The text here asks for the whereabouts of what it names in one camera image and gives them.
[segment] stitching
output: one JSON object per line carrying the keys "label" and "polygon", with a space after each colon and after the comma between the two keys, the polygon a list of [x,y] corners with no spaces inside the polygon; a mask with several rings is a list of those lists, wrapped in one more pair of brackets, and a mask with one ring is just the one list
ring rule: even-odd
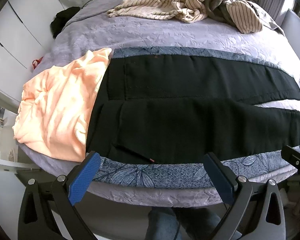
{"label": "stitching", "polygon": [[[270,92],[270,93],[266,93],[266,94],[261,94],[259,96],[253,96],[253,97],[249,97],[249,98],[240,98],[240,99],[235,99],[237,101],[243,101],[243,100],[247,100],[247,99],[252,99],[252,98],[256,98],[256,97],[261,97],[261,96],[265,96],[265,95],[270,95],[270,94],[276,94],[278,92],[288,92],[288,91],[296,91],[295,89],[287,89],[287,90],[279,90],[277,92]],[[173,98],[208,98],[208,99],[231,99],[231,98],[211,98],[211,97],[207,97],[204,95],[198,95],[198,96],[177,96],[177,97],[155,97],[155,98],[147,98],[147,97],[126,97],[126,100],[129,99],[173,99]]]}
{"label": "stitching", "polygon": [[127,64],[126,64],[126,58],[124,58],[123,60],[123,89],[124,89],[124,100],[127,100],[127,91],[128,91],[128,87],[127,87]]}

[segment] black cable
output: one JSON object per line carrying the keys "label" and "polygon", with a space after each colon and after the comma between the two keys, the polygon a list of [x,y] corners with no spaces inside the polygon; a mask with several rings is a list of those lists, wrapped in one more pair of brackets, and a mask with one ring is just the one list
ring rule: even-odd
{"label": "black cable", "polygon": [[180,231],[180,223],[178,224],[178,228],[177,228],[177,232],[176,232],[176,235],[174,236],[173,240],[176,240],[177,239],[177,236],[179,234],[179,231]]}

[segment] red object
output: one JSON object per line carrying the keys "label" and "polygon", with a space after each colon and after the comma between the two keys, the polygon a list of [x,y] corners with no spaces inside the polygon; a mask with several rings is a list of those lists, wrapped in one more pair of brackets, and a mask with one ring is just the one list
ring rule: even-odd
{"label": "red object", "polygon": [[42,59],[43,59],[43,57],[41,57],[39,59],[35,59],[34,61],[32,61],[33,69],[35,69],[40,64],[40,62],[42,61]]}

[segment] bed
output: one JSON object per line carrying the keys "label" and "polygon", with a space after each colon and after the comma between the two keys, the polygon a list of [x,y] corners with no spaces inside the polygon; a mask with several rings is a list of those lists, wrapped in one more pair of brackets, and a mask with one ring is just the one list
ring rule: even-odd
{"label": "bed", "polygon": [[[66,24],[32,76],[53,65],[64,66],[87,50],[117,49],[113,54],[115,59],[136,53],[144,55],[149,51],[154,55],[165,54],[162,50],[189,54],[187,48],[191,48],[207,55],[217,53],[223,59],[235,55],[239,61],[279,68],[294,78],[300,89],[300,60],[287,39],[276,31],[263,28],[259,33],[241,34],[236,28],[209,18],[192,24],[177,20],[109,18],[106,11],[121,2],[89,2]],[[258,106],[300,112],[300,100],[296,99],[270,100]],[[20,147],[38,166],[55,176],[68,174],[78,164],[50,158],[24,144]],[[229,158],[223,163],[236,175],[244,175],[256,182],[270,178],[280,182],[296,172],[281,159],[280,149]],[[88,191],[109,200],[148,206],[199,207],[221,202],[201,163],[126,164],[102,157],[100,170]]]}

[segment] blue clamp pad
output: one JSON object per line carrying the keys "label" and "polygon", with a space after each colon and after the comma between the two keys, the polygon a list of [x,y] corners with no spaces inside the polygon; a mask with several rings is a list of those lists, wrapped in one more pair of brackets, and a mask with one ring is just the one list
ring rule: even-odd
{"label": "blue clamp pad", "polygon": [[69,186],[68,198],[72,205],[80,202],[87,191],[96,172],[99,170],[101,158],[98,153],[90,153],[77,169],[81,169]]}

